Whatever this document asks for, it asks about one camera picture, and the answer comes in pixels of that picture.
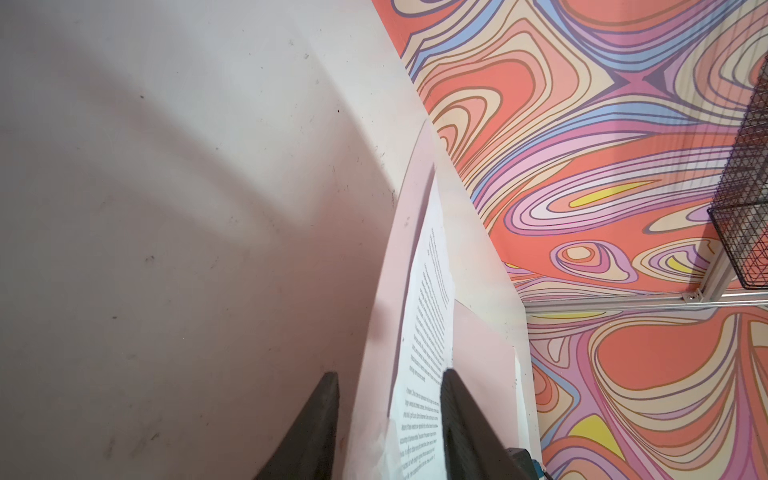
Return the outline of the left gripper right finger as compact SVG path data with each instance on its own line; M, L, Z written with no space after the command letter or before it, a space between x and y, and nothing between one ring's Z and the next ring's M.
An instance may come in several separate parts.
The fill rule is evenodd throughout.
M496 436L459 374L443 373L440 391L448 479L529 479Z

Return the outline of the printed paper sheet bottom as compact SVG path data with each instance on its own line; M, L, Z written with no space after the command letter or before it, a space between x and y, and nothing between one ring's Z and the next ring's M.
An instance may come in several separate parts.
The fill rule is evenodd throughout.
M517 438L518 438L517 446L519 448L530 450L531 447L530 447L530 439L529 439L529 433L530 433L529 416L528 416L526 402L525 402L524 385L523 385L523 379L522 379L522 368L521 368L518 356L515 356L514 366L515 366L514 388L515 388L515 398L516 398L516 422L517 422Z

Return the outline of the printed paper sheet top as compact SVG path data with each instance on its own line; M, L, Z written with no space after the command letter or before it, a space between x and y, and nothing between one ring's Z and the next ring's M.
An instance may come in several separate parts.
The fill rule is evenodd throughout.
M441 384L453 365L454 304L444 215L432 184L409 269L384 479L447 477Z

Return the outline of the printed paper sheet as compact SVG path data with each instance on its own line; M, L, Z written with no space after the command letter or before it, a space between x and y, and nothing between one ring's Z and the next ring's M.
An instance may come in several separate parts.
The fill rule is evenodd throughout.
M529 433L530 433L529 416L528 416L526 402L525 402L524 385L523 385L523 379L522 379L522 368L521 368L518 356L515 356L514 366L515 366L514 388L515 388L515 398L516 398L516 422L517 422L517 438L518 438L517 446L519 448L530 450L531 447L530 447L530 439L529 439Z
M447 477L441 384L453 365L454 304L444 215L432 184L409 269L384 479Z

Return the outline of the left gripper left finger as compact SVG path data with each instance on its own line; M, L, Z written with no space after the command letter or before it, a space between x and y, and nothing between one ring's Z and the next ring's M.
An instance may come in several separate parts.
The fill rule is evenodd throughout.
M326 372L255 479L331 479L339 403L338 374Z

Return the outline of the pink folder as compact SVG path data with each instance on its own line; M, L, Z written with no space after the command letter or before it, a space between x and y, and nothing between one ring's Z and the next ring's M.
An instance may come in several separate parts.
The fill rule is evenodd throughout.
M347 437L344 479L384 479L409 269L432 184L440 194L456 287L454 366L501 442L518 447L514 388L518 356L529 416L528 451L540 454L525 308L431 123L424 122L401 183L377 285Z

